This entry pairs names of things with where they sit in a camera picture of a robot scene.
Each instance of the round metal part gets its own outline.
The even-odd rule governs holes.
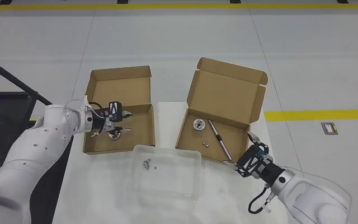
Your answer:
[[[119,133],[119,134],[108,133],[108,137],[110,137],[110,139],[112,139],[112,140],[117,140],[117,139],[119,139],[119,137],[121,137],[121,133]]]
[[[201,132],[205,128],[205,122],[202,119],[196,119],[193,122],[193,127],[196,132]]]

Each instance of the metal rod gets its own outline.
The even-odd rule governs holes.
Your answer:
[[[0,67],[0,75],[9,80],[10,82],[14,83],[16,86],[30,94],[31,96],[35,96],[40,102],[45,104],[46,106],[51,105],[52,103],[47,100],[45,97],[41,96],[38,92],[33,90],[32,88],[28,87],[25,83],[21,82],[18,78],[14,75],[9,73],[7,70]]]
[[[215,128],[213,122],[211,122],[211,120],[209,120],[209,123],[210,123],[211,128],[212,128],[213,131],[214,131],[214,134],[215,134],[217,140],[220,142],[220,145],[222,146],[222,148],[223,148],[223,150],[225,151],[226,155],[228,156],[229,160],[232,160],[232,157],[231,157],[231,155],[230,155],[228,149],[226,148],[226,146],[225,146],[225,144],[224,144],[224,142],[223,142],[223,140],[222,140],[220,134],[219,134],[218,131],[216,130],[216,128]]]

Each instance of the metal bracket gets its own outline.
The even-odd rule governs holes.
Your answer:
[[[128,4],[128,0],[117,0],[117,4]]]
[[[0,0],[0,4],[11,4],[12,0]]]

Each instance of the white table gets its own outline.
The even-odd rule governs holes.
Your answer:
[[[156,146],[174,148],[183,121],[186,102],[160,102],[154,105]],[[252,124],[251,131],[271,149],[265,117]],[[132,152],[87,155],[82,152],[83,134],[75,136],[53,224],[107,223],[272,223],[286,224],[286,209],[277,198],[262,211],[250,214],[249,202],[263,189],[263,181],[242,178],[229,167],[202,160],[199,199],[196,202],[140,201],[124,189]],[[265,197],[252,209],[262,205]]]

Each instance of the gray floor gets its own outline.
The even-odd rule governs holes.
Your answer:
[[[265,71],[264,111],[357,109],[357,18],[352,10],[1,11],[0,66],[64,104],[83,98],[93,69],[150,65],[152,101],[186,101],[208,57]],[[0,78],[0,90],[17,89]],[[42,114],[39,104],[33,117]],[[276,162],[358,199],[358,122],[333,120],[337,136],[320,122],[268,122]]]

